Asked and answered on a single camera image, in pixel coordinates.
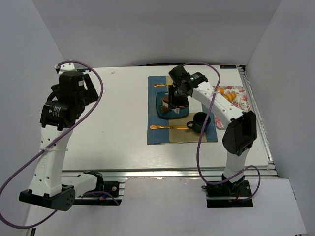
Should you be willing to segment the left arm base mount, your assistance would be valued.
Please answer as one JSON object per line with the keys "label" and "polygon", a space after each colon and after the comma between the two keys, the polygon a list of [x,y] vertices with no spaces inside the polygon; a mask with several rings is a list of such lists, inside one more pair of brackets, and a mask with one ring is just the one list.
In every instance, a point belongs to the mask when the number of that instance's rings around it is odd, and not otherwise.
{"label": "left arm base mount", "polygon": [[103,174],[85,171],[71,180],[76,197],[74,205],[84,206],[118,206],[124,194],[123,182],[107,181]]}

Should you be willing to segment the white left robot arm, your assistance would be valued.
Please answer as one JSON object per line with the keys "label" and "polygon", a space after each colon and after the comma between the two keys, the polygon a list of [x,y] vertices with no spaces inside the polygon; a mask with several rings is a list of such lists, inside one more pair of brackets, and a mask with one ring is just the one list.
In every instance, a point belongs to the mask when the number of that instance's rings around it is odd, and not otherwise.
{"label": "white left robot arm", "polygon": [[62,183],[62,169],[73,128],[84,118],[85,107],[99,102],[88,74],[79,72],[75,62],[56,65],[59,82],[43,106],[40,155],[28,189],[20,192],[19,201],[45,208],[68,211],[75,198],[90,191],[102,191],[102,174],[85,171]]}

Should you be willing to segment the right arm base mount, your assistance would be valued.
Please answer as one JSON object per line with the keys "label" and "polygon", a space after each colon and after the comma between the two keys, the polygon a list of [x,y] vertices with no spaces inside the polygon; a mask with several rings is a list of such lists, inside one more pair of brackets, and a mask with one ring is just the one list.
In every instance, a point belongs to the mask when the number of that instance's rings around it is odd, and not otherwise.
{"label": "right arm base mount", "polygon": [[220,185],[203,185],[201,189],[206,193],[207,208],[252,208],[253,201],[249,182],[243,181],[231,190],[227,183]]}

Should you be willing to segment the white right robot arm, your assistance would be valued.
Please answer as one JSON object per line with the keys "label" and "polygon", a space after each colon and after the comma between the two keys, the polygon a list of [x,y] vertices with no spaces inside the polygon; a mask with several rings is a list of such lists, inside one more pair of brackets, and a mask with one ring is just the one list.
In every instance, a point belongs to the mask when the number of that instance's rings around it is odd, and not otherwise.
{"label": "white right robot arm", "polygon": [[244,112],[234,106],[218,91],[219,83],[211,85],[207,77],[199,72],[189,74],[183,65],[174,67],[169,76],[173,81],[171,97],[195,99],[208,108],[209,114],[220,119],[226,130],[222,144],[227,151],[226,166],[221,181],[205,181],[208,185],[225,184],[232,188],[244,181],[246,157],[257,139],[257,121],[253,111]]}

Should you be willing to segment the sliced bread piece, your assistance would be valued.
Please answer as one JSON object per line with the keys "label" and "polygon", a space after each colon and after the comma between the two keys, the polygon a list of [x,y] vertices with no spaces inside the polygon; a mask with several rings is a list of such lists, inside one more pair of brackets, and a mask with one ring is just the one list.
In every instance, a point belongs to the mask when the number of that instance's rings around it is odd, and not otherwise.
{"label": "sliced bread piece", "polygon": [[168,99],[168,96],[165,96],[161,102],[160,102],[160,108],[161,108],[161,113],[164,115],[164,114],[167,114],[168,112],[175,112],[175,113],[179,113],[179,110],[178,108],[171,108],[169,107],[169,99]]}

